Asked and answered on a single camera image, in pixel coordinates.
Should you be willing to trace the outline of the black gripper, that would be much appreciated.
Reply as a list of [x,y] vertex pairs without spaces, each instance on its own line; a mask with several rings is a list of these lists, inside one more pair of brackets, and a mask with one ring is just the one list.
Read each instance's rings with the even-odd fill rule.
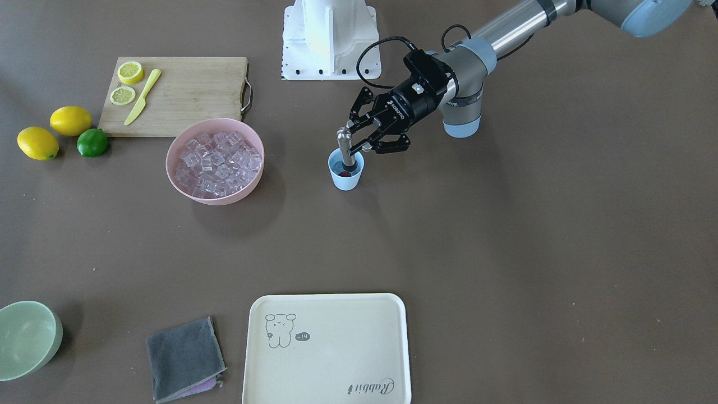
[[439,108],[447,85],[446,76],[438,79],[411,76],[384,94],[374,94],[364,86],[349,109],[348,130],[354,135],[366,126],[376,126],[376,130],[361,141],[361,151],[405,152],[411,144],[407,135],[410,126]]

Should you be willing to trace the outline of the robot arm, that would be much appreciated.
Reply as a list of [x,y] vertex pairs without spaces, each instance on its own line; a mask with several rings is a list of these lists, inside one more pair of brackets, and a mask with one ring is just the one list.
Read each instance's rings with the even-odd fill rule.
[[689,1],[520,1],[487,25],[441,53],[418,48],[402,36],[396,41],[409,52],[403,63],[409,77],[385,94],[375,95],[366,80],[349,110],[349,120],[338,130],[339,151],[352,164],[359,151],[400,153],[410,146],[411,126],[439,111],[444,130],[465,138],[480,127],[483,82],[498,61],[515,53],[559,16],[589,10],[635,38],[648,38],[672,25]]

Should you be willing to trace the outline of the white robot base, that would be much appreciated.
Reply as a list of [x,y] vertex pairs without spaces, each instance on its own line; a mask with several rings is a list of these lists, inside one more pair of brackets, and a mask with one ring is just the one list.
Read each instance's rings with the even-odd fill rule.
[[284,80],[357,80],[382,72],[376,10],[364,1],[295,1],[284,10]]

